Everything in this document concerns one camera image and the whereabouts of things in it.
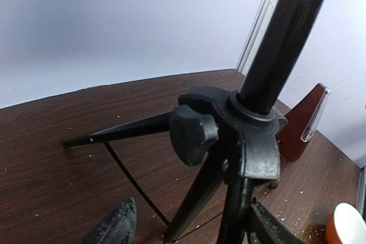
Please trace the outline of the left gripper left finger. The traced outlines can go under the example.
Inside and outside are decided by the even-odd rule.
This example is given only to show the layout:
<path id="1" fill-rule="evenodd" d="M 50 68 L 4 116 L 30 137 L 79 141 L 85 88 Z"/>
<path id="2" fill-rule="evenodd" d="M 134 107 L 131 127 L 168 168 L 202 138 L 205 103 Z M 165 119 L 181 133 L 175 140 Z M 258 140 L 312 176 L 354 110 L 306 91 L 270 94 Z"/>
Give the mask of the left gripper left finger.
<path id="1" fill-rule="evenodd" d="M 98 226 L 78 243 L 133 243 L 137 225 L 137 208 L 133 198 L 122 201 Z"/>

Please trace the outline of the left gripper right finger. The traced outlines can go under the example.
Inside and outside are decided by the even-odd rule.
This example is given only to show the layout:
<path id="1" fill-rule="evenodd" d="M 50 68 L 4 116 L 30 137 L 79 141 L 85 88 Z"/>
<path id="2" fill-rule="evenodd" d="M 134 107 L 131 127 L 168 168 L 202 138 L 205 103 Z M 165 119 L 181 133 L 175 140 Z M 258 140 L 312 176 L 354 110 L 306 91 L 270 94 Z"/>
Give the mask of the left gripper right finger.
<path id="1" fill-rule="evenodd" d="M 303 244 L 282 225 L 256 198 L 250 204 L 247 239 L 252 244 Z"/>

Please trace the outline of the red wooden metronome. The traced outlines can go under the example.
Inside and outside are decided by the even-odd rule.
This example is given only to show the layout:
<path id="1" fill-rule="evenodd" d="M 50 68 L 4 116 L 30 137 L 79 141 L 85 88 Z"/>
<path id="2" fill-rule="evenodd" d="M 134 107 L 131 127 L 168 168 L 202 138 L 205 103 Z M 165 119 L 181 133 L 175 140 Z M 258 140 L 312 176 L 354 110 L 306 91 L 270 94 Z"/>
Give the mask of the red wooden metronome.
<path id="1" fill-rule="evenodd" d="M 322 83 L 318 83 L 285 118 L 288 124 L 277 134 L 280 153 L 290 162 L 297 161 L 304 153 L 307 142 L 301 139 L 308 126 L 321 97 L 326 91 Z"/>

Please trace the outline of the black perforated music stand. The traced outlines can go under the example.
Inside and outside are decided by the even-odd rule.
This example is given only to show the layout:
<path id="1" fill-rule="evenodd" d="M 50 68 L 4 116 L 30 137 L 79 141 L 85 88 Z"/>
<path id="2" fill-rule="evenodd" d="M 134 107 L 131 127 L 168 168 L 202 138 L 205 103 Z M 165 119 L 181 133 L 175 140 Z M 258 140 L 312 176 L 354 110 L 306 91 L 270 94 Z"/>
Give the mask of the black perforated music stand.
<path id="1" fill-rule="evenodd" d="M 280 176 L 277 134 L 287 119 L 274 107 L 324 0 L 278 0 L 239 91 L 213 86 L 179 96 L 173 110 L 62 142 L 65 149 L 168 132 L 179 159 L 199 166 L 181 206 L 166 221 L 162 239 L 176 243 L 220 185 L 227 185 L 218 243 L 247 239 L 257 186 Z"/>

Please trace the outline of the clear plastic metronome cover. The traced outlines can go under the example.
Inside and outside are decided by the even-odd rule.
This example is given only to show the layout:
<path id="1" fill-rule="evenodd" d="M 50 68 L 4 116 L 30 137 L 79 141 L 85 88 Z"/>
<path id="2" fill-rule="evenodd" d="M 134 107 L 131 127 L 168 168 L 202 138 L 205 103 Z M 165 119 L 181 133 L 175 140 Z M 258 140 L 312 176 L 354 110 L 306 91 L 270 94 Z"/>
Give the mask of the clear plastic metronome cover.
<path id="1" fill-rule="evenodd" d="M 327 103 L 330 93 L 331 93 L 331 89 L 326 87 L 322 93 L 322 96 L 321 96 L 307 126 L 305 127 L 305 129 L 301 135 L 301 140 L 303 142 L 307 143 L 313 138 L 315 131 L 317 130 L 318 124 L 320 122 L 321 116 L 325 110 L 325 105 Z"/>

